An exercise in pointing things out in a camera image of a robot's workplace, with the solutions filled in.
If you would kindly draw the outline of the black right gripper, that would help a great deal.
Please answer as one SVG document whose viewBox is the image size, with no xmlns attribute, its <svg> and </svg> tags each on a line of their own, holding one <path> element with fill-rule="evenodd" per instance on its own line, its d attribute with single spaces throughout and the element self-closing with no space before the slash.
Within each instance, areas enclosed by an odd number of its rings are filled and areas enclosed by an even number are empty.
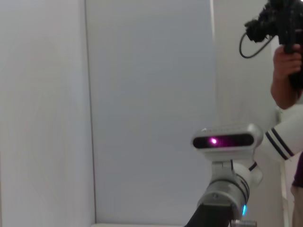
<svg viewBox="0 0 303 227">
<path fill-rule="evenodd" d="M 198 206 L 185 227 L 228 227 L 234 219 L 231 206 Z"/>
</svg>

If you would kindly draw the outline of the person's hand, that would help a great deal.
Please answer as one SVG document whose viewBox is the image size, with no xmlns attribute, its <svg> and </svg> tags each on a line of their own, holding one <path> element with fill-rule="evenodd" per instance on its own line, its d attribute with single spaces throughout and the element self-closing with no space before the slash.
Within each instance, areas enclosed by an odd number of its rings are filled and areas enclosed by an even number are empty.
<svg viewBox="0 0 303 227">
<path fill-rule="evenodd" d="M 292 46 L 292 49 L 294 50 L 293 53 L 286 53 L 285 47 L 281 45 L 275 50 L 273 57 L 273 76 L 275 79 L 286 79 L 289 75 L 298 73 L 301 70 L 301 46 L 295 44 Z"/>
</svg>

